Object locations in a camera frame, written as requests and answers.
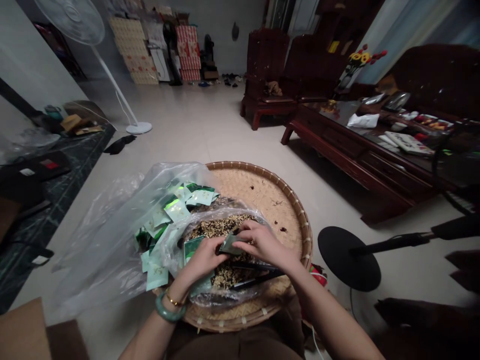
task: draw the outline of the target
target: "round bamboo basket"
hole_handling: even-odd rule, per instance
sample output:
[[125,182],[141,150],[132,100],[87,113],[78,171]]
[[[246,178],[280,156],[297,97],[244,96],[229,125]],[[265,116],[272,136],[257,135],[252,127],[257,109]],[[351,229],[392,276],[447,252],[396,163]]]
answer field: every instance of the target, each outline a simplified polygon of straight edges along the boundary
[[[313,251],[312,229],[302,203],[288,184],[263,167],[239,161],[206,164],[220,182],[221,196],[244,200],[259,209],[282,244],[293,249],[306,269]],[[211,311],[189,303],[183,320],[210,332],[239,331],[265,321],[295,295],[286,275],[270,281],[262,295],[238,306]]]

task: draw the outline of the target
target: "standing fan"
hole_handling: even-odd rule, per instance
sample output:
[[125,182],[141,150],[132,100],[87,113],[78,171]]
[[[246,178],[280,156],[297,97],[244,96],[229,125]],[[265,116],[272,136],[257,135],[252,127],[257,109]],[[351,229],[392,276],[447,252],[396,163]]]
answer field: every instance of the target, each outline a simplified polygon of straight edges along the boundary
[[134,125],[127,126],[130,134],[143,134],[152,129],[149,122],[138,122],[127,99],[120,90],[105,61],[95,48],[105,37],[102,18],[90,0],[35,0],[35,3],[46,18],[65,36],[85,45],[89,45],[105,70],[116,92],[133,118]]

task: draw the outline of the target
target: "jade bangle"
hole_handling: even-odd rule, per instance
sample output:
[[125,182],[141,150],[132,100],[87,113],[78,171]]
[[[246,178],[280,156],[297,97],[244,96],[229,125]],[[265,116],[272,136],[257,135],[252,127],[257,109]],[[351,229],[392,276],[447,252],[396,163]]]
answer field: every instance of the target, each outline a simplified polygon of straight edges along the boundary
[[164,298],[166,292],[162,292],[160,296],[158,296],[155,300],[155,307],[156,307],[156,312],[158,315],[160,315],[162,318],[167,320],[169,323],[176,323],[178,320],[184,317],[185,315],[185,305],[181,307],[179,312],[172,312],[168,311],[164,304],[162,303],[162,299]]

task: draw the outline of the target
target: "fan base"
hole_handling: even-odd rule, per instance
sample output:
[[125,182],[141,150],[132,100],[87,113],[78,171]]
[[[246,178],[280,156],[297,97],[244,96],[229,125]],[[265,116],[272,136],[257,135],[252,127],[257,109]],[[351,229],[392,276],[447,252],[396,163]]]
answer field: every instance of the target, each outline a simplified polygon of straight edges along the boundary
[[152,130],[152,124],[149,122],[139,122],[137,125],[129,125],[126,127],[126,132],[129,134],[145,134]]
[[349,287],[370,292],[379,287],[382,279],[379,263],[373,254],[350,254],[350,249],[364,246],[362,240],[341,227],[328,226],[318,234],[321,257],[331,272]]

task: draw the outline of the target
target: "marble counter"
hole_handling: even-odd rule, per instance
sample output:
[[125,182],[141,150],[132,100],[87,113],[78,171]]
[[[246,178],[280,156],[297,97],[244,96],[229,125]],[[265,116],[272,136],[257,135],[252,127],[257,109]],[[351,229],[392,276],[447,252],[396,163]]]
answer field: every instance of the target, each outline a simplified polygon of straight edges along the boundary
[[[5,243],[22,241],[47,247],[114,132],[113,127],[107,125],[103,132],[58,141],[50,151],[64,152],[71,171],[42,183],[51,205],[15,223]],[[10,308],[34,268],[32,260],[37,255],[34,248],[19,243],[8,245],[0,253],[0,314]]]

